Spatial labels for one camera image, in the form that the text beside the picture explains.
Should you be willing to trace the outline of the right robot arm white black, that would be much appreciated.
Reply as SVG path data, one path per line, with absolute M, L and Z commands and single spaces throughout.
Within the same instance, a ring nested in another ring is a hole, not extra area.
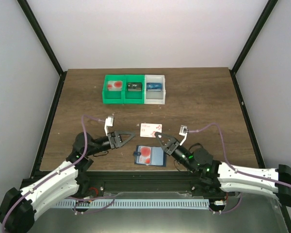
M 291 167 L 279 164 L 277 168 L 233 166 L 214 160 L 203 147 L 191 152 L 175 137 L 156 132 L 162 150 L 172 156 L 191 174 L 206 192 L 239 192 L 264 195 L 291 207 Z

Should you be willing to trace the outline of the white card with red dot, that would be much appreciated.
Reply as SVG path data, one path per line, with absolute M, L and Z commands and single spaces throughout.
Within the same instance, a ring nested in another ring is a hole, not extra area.
M 116 81 L 115 86 L 116 86 L 116 89 L 114 91 L 121 91 L 123 87 L 123 82 L 121 80 Z

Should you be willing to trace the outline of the blue leather card holder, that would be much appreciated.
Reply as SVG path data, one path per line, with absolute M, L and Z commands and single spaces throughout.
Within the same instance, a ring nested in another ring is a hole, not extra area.
M 135 152 L 136 152 L 136 150 L 133 153 L 134 163 L 135 163 Z M 151 147 L 151 164 L 147 165 L 147 166 L 166 167 L 166 153 L 161 149 L 161 147 Z

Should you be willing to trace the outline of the white card red logo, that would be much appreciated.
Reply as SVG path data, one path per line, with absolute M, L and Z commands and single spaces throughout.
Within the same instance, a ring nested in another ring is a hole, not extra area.
M 155 138 L 156 132 L 162 132 L 162 124 L 141 123 L 140 137 Z

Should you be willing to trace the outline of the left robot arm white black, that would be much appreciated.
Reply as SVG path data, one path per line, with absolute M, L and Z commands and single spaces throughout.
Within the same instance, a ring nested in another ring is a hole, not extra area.
M 82 195 L 89 187 L 87 169 L 90 156 L 118 149 L 135 137 L 135 133 L 115 131 L 93 139 L 79 133 L 69 156 L 52 172 L 20 190 L 8 190 L 0 205 L 1 230 L 4 233 L 26 233 L 38 218 L 53 205 L 76 194 Z

